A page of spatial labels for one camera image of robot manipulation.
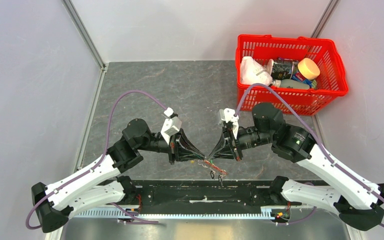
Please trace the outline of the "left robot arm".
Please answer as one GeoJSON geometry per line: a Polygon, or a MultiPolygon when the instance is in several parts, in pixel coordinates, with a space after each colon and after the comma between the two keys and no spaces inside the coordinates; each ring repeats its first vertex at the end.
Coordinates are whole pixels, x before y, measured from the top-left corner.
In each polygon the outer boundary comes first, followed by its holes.
{"type": "Polygon", "coordinates": [[[123,173],[143,161],[140,150],[166,153],[171,164],[204,160],[205,155],[188,140],[180,125],[178,117],[167,118],[160,132],[151,132],[145,120],[133,119],[120,140],[88,166],[57,182],[33,185],[31,195],[38,228],[50,233],[95,206],[120,201],[132,204],[137,191],[123,173]]]}

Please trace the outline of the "red black keyring holder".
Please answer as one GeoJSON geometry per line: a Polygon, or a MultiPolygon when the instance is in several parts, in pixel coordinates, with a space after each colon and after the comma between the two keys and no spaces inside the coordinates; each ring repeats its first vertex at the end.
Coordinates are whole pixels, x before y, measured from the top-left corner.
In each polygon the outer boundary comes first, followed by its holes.
{"type": "Polygon", "coordinates": [[[197,164],[203,168],[210,169],[210,177],[211,179],[215,180],[217,177],[217,180],[221,186],[223,186],[223,180],[228,175],[228,172],[218,166],[216,166],[212,160],[207,159],[195,159],[190,160],[191,164],[197,164]]]}

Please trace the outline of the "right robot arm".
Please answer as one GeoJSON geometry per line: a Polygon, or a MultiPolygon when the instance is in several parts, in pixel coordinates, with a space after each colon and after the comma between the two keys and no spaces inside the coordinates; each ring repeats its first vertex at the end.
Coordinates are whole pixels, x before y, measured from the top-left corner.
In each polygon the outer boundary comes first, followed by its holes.
{"type": "Polygon", "coordinates": [[[271,150],[292,163],[313,172],[324,186],[303,184],[284,176],[271,183],[266,198],[271,204],[302,203],[337,215],[347,225],[368,231],[384,218],[384,183],[365,180],[332,156],[304,128],[286,123],[282,111],[271,103],[255,105],[253,126],[244,128],[231,108],[218,112],[222,128],[212,159],[240,161],[244,150],[270,145],[271,150]]]}

